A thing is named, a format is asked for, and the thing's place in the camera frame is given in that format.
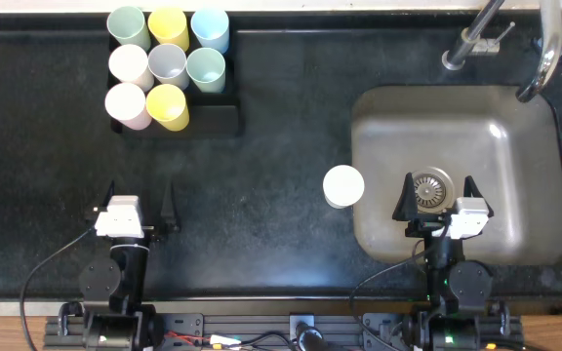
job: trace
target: sink basin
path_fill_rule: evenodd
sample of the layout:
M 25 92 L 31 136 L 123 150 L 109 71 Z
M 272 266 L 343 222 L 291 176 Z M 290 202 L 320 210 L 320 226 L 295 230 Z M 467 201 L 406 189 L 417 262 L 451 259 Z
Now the sink basin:
M 373 258 L 395 262 L 416 240 L 391 219 L 408 172 L 425 212 L 462 196 L 473 176 L 494 209 L 481 236 L 464 241 L 467 259 L 551 264 L 562 257 L 562 164 L 552 108 L 514 87 L 381 87 L 352 111 L 352 164 L 366 190 L 354 231 Z

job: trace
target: drain strainer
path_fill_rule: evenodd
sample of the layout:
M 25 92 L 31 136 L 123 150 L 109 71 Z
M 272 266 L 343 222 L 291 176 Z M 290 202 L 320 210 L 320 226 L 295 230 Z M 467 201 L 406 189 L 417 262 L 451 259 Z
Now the drain strainer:
M 455 185 L 446 173 L 435 167 L 427 167 L 413 173 L 418 210 L 440 213 L 452 206 Z

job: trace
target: cup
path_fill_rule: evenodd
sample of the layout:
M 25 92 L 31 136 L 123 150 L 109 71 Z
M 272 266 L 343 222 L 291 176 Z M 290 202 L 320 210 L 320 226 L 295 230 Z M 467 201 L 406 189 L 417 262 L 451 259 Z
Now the cup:
M 325 200 L 335 209 L 354 205 L 361 199 L 364 187 L 363 176 L 347 165 L 331 168 L 322 181 Z
M 151 47 L 144 14 L 139 8 L 124 6 L 107 17 L 107 30 L 121 45 L 134 44 L 145 51 Z
M 160 44 L 175 44 L 185 52 L 190 47 L 187 20 L 180 8 L 160 8 L 148 17 L 148 27 Z
M 219 9 L 203 9 L 194 13 L 190 26 L 204 48 L 218 50 L 221 54 L 229 49 L 229 16 Z
M 116 48 L 109 56 L 109 71 L 123 83 L 134 83 L 144 92 L 153 87 L 153 75 L 149 71 L 148 57 L 143 48 L 127 44 Z
M 158 45 L 148 54 L 148 68 L 157 80 L 182 90 L 190 84 L 185 71 L 186 62 L 185 53 L 175 44 Z
M 185 95 L 181 89 L 171 84 L 162 84 L 148 93 L 146 110 L 169 131 L 180 131 L 190 121 Z
M 135 131 L 143 130 L 151 123 L 144 105 L 144 92 L 133 83 L 117 84 L 105 96 L 107 113 Z
M 224 89 L 224 57 L 211 48 L 196 49 L 187 58 L 187 75 L 203 93 L 221 93 Z

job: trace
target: black tray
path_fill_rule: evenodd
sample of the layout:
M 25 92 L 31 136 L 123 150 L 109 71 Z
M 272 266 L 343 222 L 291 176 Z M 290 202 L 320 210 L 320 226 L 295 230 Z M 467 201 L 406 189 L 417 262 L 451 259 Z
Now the black tray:
M 190 47 L 185 52 L 189 56 L 194 50 L 201 48 L 196 36 L 188 27 Z M 157 40 L 151 36 L 151 49 L 159 45 Z M 235 79 L 235 69 L 233 64 L 233 53 L 235 45 L 233 32 L 229 34 L 229 50 L 223 54 L 225 60 L 225 85 L 222 93 L 201 93 L 194 82 L 190 82 L 188 87 L 183 90 L 185 100 L 190 115 L 188 125 L 181 131 L 171 132 L 164 128 L 157 121 L 141 130 L 134 131 L 125 127 L 122 123 L 109 118 L 110 129 L 123 137 L 138 138 L 217 138 L 217 137 L 239 137 L 244 130 L 243 120 L 240 118 L 240 99 L 237 95 L 238 88 Z M 109 51 L 113 52 L 120 44 L 112 36 L 109 38 Z M 107 89 L 119 84 L 120 81 L 108 71 Z M 155 79 L 153 87 L 161 83 Z

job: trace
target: faucet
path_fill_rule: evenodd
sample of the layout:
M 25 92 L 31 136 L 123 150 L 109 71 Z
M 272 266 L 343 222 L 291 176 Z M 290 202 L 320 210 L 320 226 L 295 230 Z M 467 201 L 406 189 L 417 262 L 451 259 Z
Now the faucet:
M 461 32 L 455 47 L 444 53 L 442 63 L 450 70 L 463 68 L 465 58 L 480 41 L 480 34 L 498 12 L 504 0 L 490 0 L 472 25 Z M 561 3 L 559 0 L 540 0 L 542 17 L 542 53 L 535 75 L 528 85 L 521 86 L 515 94 L 521 102 L 528 102 L 547 84 L 558 64 L 562 50 Z

